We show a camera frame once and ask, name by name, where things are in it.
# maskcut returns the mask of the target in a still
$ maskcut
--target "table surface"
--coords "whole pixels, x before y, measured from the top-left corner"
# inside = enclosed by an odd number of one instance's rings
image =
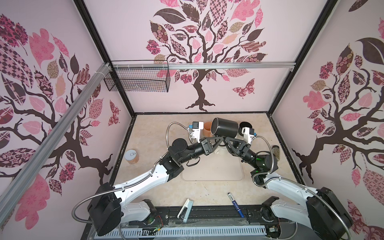
[[[135,178],[152,168],[154,162],[167,151],[165,135],[169,123],[179,122],[184,126],[188,126],[193,121],[208,122],[212,121],[215,117],[230,119],[238,123],[243,121],[249,122],[252,124],[255,132],[265,137],[271,146],[280,146],[265,113],[138,115],[126,151],[135,149],[138,153],[139,161],[136,164],[130,165],[123,159],[114,184]],[[187,131],[180,126],[172,125],[169,131],[170,144],[177,138],[184,138],[189,143]],[[267,149],[267,145],[260,138],[255,139],[251,146],[251,150],[254,152]],[[278,166],[279,169],[276,171],[278,174],[295,180],[283,151],[280,151]],[[261,204],[270,196],[277,196],[282,200],[292,202],[277,192],[257,187],[252,182],[250,176],[253,168],[246,163],[241,163],[241,167],[244,172],[244,177],[241,180],[185,181],[182,179],[181,174],[179,174],[171,181],[145,192],[133,202],[150,199],[155,206],[182,206],[185,200],[189,198],[194,201],[194,205],[231,205],[232,203],[227,196],[228,192],[232,193],[239,205]]]

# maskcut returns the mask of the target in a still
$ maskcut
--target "metal flexible conduit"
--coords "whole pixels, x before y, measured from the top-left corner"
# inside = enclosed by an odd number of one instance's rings
[[[113,193],[113,192],[117,192],[117,191],[121,191],[121,190],[125,190],[127,188],[130,188],[130,187],[133,187],[133,186],[136,186],[140,183],[142,183],[143,181],[145,181],[146,179],[148,179],[150,176],[152,176],[153,172],[155,171],[155,167],[156,165],[160,162],[161,159],[164,158],[164,156],[167,154],[168,152],[166,152],[159,160],[157,160],[155,162],[155,164],[153,165],[153,168],[151,170],[151,172],[145,176],[143,179],[139,180],[138,182],[135,182],[131,185],[128,185],[128,186],[125,186],[125,187],[119,187],[119,188],[116,188],[116,189],[112,189],[112,190],[109,190],[109,191],[105,191],[105,192],[100,192],[98,194],[95,194],[95,195],[92,195],[90,197],[87,197],[85,199],[83,199],[82,201],[80,201],[78,204],[76,204],[76,206],[72,209],[72,217],[73,219],[75,219],[76,221],[78,222],[83,222],[83,223],[91,223],[92,224],[92,221],[91,220],[86,220],[86,219],[82,219],[82,218],[79,218],[78,216],[76,216],[76,209],[83,203],[91,200],[92,198],[95,198],[95,197],[98,197],[98,196],[101,196],[101,195],[104,195],[104,194],[110,194],[110,193]]]
[[[349,231],[347,225],[344,223],[344,221],[341,219],[341,217],[339,216],[339,214],[322,198],[320,197],[319,195],[317,195],[315,192],[309,190],[306,186],[304,185],[301,185],[300,183],[297,183],[295,181],[292,181],[291,179],[288,179],[288,178],[285,178],[285,177],[273,177],[273,178],[270,178],[268,179],[264,184],[262,185],[258,185],[256,182],[255,182],[255,177],[257,176],[258,174],[254,174],[252,176],[252,181],[253,183],[258,186],[258,187],[264,187],[265,185],[267,185],[270,181],[272,180],[286,180],[288,182],[291,182],[293,184],[296,184],[297,186],[301,187],[302,189],[306,190],[307,192],[309,192],[310,194],[314,195],[317,199],[319,199],[338,219],[339,221],[341,222],[341,224],[343,225],[344,229],[345,229],[345,232],[347,233],[347,236],[348,236],[348,239],[349,240],[352,240],[352,235],[351,235],[351,232]]]
[[[169,148],[169,142],[168,142],[168,134],[169,134],[169,128],[173,125],[173,124],[177,124],[181,127],[183,127],[185,130],[188,131],[188,137],[189,137],[189,141],[191,143],[193,143],[193,137],[192,137],[192,133],[190,131],[190,129],[188,127],[185,127],[183,124],[179,123],[179,122],[171,122],[168,127],[167,127],[167,132],[166,132],[166,141],[167,141],[167,148]]]

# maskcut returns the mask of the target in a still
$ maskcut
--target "marker pen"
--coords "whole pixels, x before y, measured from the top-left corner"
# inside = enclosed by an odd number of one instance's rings
[[[236,211],[239,212],[241,217],[244,217],[243,213],[241,212],[241,209],[237,205],[237,202],[235,201],[235,199],[233,198],[233,196],[230,192],[228,193],[228,197],[232,201],[233,205],[235,206]]]

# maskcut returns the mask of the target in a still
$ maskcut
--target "pink leaf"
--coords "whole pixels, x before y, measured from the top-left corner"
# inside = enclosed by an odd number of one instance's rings
[[[97,120],[91,122],[91,125],[94,126],[94,127],[99,126],[99,124],[100,124],[100,122],[97,121]]]
[[[38,121],[29,121],[23,123],[23,127],[25,128],[25,130],[32,134],[38,134],[41,130],[41,123],[39,123]]]
[[[227,75],[223,75],[223,79],[229,82],[229,77]]]
[[[196,39],[193,39],[192,41],[192,47],[194,49],[198,49],[200,47],[200,43],[196,40]]]
[[[194,63],[197,63],[198,61],[200,61],[200,59],[201,59],[201,53],[198,53],[197,55],[196,55],[196,57],[195,57],[195,59],[194,59]]]
[[[259,10],[257,10],[256,18],[255,18],[256,28],[262,23],[262,20],[263,20],[263,11],[262,11],[262,8],[260,6]]]
[[[384,123],[380,124],[379,129],[377,130],[377,134],[380,137],[384,137]]]
[[[35,181],[19,200],[20,207],[17,209],[15,221],[21,221],[26,217],[25,227],[33,228],[39,221],[37,211],[47,206],[46,200],[50,198],[50,191],[47,182],[37,174]]]
[[[359,99],[359,105],[362,107],[369,107],[372,104],[372,94],[371,92],[365,94]]]
[[[55,111],[58,113],[65,113],[67,111],[67,105],[64,101],[64,98],[59,98],[55,103]]]
[[[29,101],[31,102],[32,107],[36,111],[43,111],[44,110],[45,103],[42,100],[35,98],[35,97],[29,97]]]
[[[342,119],[346,120],[347,122],[355,121],[361,116],[360,113],[348,113],[341,117]]]
[[[31,47],[32,55],[35,57],[39,67],[41,68],[41,63],[44,60],[53,59],[53,50],[55,46],[48,42],[49,41],[49,33],[47,30],[41,28],[40,35],[37,33],[33,33],[32,36],[29,36],[29,45]]]
[[[328,104],[328,102],[323,100],[323,97],[319,91],[316,93],[314,91],[310,91],[309,96],[303,97],[303,102],[308,103],[307,107],[311,110],[320,109]]]
[[[384,39],[384,21],[380,18],[380,24],[379,24],[379,33],[380,37]]]
[[[237,5],[235,11],[233,12],[232,19],[238,18],[242,21],[245,21],[247,17],[251,17],[254,15],[253,9],[255,9],[260,4],[260,0],[243,0]]]
[[[357,187],[357,185],[359,185],[360,183],[360,179],[361,179],[361,176],[360,176],[360,172],[359,172],[359,169],[358,168],[355,168],[353,171],[352,171],[352,181],[355,183],[355,187]]]
[[[207,43],[212,41],[212,33],[211,33],[211,31],[208,31],[207,34],[205,35],[205,41]]]
[[[219,52],[221,52],[221,50],[223,50],[223,47],[224,47],[223,44],[215,45],[215,46],[214,46],[214,53],[219,53]]]

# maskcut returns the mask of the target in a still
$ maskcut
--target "black wire basket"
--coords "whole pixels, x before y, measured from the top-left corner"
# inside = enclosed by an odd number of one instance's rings
[[[168,61],[129,60],[112,62],[117,76],[113,77],[115,73],[111,71],[104,78],[109,91],[168,92],[170,83]]]

